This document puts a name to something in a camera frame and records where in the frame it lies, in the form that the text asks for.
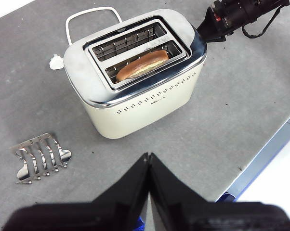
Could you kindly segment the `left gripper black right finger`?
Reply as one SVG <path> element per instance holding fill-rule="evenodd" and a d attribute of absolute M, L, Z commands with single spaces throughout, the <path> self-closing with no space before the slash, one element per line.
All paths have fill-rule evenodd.
<path fill-rule="evenodd" d="M 290 231 L 278 206 L 260 202 L 208 202 L 149 156 L 150 194 L 168 231 Z"/>

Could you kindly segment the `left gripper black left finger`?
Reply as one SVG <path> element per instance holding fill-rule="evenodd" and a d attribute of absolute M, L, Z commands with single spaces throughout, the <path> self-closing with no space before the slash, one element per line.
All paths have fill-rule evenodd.
<path fill-rule="evenodd" d="M 132 231 L 148 197 L 149 155 L 143 154 L 91 202 L 35 204 L 12 213 L 5 231 Z"/>

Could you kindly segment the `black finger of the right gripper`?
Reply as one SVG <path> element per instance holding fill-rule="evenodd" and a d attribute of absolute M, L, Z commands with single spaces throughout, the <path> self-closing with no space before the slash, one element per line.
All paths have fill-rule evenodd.
<path fill-rule="evenodd" d="M 224 42 L 226 41 L 224 29 L 222 18 L 212 7 L 208 7 L 203 22 L 197 28 L 200 37 L 206 43 Z"/>

